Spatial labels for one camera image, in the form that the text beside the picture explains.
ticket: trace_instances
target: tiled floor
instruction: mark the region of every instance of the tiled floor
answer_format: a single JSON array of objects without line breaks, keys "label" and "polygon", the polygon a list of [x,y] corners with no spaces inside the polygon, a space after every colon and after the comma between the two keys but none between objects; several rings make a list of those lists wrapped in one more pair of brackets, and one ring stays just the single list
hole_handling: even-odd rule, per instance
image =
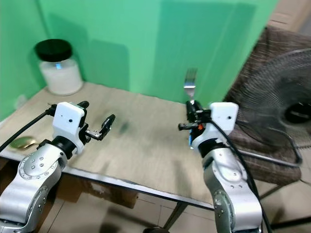
[{"label": "tiled floor", "polygon": [[[311,182],[311,157],[305,158],[302,178]],[[256,182],[261,193],[271,184]],[[311,186],[289,185],[262,201],[271,221],[311,216]],[[56,200],[40,233],[141,233],[151,226],[163,226],[175,202],[140,194],[134,209],[82,194],[77,203]],[[171,233],[215,233],[212,211],[188,206],[170,229]],[[311,224],[286,228],[276,233],[310,233]]]}]

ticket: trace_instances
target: table leg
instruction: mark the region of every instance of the table leg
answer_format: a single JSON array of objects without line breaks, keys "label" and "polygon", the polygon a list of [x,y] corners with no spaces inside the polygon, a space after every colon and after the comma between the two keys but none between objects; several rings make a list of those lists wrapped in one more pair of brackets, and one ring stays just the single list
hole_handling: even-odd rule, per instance
[{"label": "table leg", "polygon": [[164,229],[169,230],[171,226],[176,222],[176,220],[179,218],[179,216],[184,212],[185,208],[188,205],[182,201],[177,202],[177,205],[175,209],[173,210],[171,216],[169,219],[166,221],[164,225]]}]

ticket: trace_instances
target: green wall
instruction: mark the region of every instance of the green wall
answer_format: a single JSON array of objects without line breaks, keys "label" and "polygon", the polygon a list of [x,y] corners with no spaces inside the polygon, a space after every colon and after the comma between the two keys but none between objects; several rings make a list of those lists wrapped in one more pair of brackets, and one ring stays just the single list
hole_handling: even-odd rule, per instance
[{"label": "green wall", "polygon": [[33,96],[42,87],[33,53],[47,33],[34,0],[0,1],[0,120],[14,111],[20,95]]},{"label": "green wall", "polygon": [[[207,104],[226,94],[277,0],[40,0],[37,9],[26,2],[37,10],[31,18],[39,29],[24,30],[33,41],[23,50],[45,36],[62,38],[74,46],[86,81],[179,102],[187,100],[186,71],[195,67],[196,98]],[[21,28],[25,13],[13,12]],[[40,80],[35,76],[32,82]]]}]

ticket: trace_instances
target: metal fork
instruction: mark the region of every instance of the metal fork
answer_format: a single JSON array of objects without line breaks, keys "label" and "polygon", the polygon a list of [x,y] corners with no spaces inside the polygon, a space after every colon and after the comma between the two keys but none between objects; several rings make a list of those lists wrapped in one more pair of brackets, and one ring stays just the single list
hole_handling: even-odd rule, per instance
[{"label": "metal fork", "polygon": [[195,91],[195,79],[197,68],[189,68],[186,73],[185,83],[184,83],[184,90],[187,95],[190,97],[190,103],[194,104],[194,91]]}]

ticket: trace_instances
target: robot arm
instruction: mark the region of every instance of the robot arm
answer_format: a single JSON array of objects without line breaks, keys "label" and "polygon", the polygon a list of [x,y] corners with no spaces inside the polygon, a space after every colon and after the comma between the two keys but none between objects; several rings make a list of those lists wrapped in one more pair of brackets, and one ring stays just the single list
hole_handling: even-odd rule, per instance
[{"label": "robot arm", "polygon": [[189,124],[179,130],[190,130],[190,146],[203,158],[204,181],[210,190],[217,231],[219,233],[258,233],[262,221],[261,205],[247,183],[247,174],[226,144],[212,119],[229,135],[234,129],[238,106],[234,103],[212,103],[203,110],[199,102],[187,102]]},{"label": "robot arm", "polygon": [[85,123],[87,107],[87,101],[57,104],[53,141],[44,140],[37,151],[19,163],[15,178],[0,196],[0,233],[32,232],[50,189],[60,179],[72,153],[80,154],[91,138],[102,140],[109,132],[115,116],[108,117],[98,132],[92,132]]}]

